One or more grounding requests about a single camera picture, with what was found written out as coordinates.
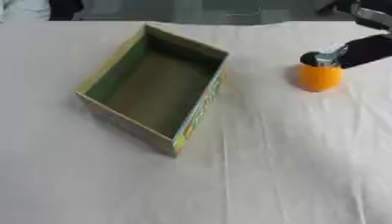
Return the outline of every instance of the black robotic arm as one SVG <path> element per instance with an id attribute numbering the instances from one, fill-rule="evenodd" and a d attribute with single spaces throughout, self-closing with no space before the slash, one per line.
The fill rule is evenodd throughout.
<path id="1" fill-rule="evenodd" d="M 302 63 L 350 68 L 392 56 L 392 0 L 339 0 L 331 6 L 353 15 L 358 25 L 387 33 L 350 41 L 335 52 L 308 52 Z"/>

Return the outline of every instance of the cardboard box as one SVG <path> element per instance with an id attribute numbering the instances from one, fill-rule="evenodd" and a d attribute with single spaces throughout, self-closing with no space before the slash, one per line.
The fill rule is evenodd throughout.
<path id="1" fill-rule="evenodd" d="M 217 94 L 227 56 L 146 25 L 76 94 L 95 116 L 176 157 Z"/>

